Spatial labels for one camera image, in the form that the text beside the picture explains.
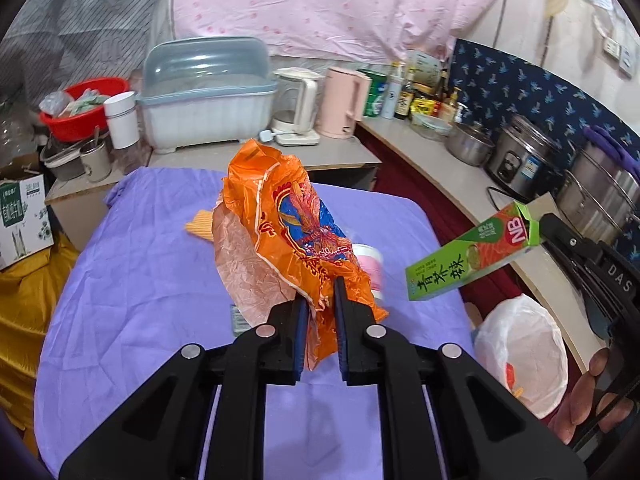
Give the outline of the person right hand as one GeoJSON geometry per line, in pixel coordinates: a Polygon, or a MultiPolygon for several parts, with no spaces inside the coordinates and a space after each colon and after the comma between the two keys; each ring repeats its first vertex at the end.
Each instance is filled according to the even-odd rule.
{"type": "MultiPolygon", "coordinates": [[[[607,348],[596,352],[590,362],[588,370],[574,385],[573,390],[562,401],[559,411],[549,422],[549,429],[564,443],[570,444],[575,430],[587,420],[593,408],[596,394],[597,379],[604,372],[608,364],[610,352],[607,348]]],[[[631,420],[636,414],[637,404],[631,400],[620,400],[616,407],[599,422],[599,428],[604,434],[619,427],[623,422],[631,420]]]]}

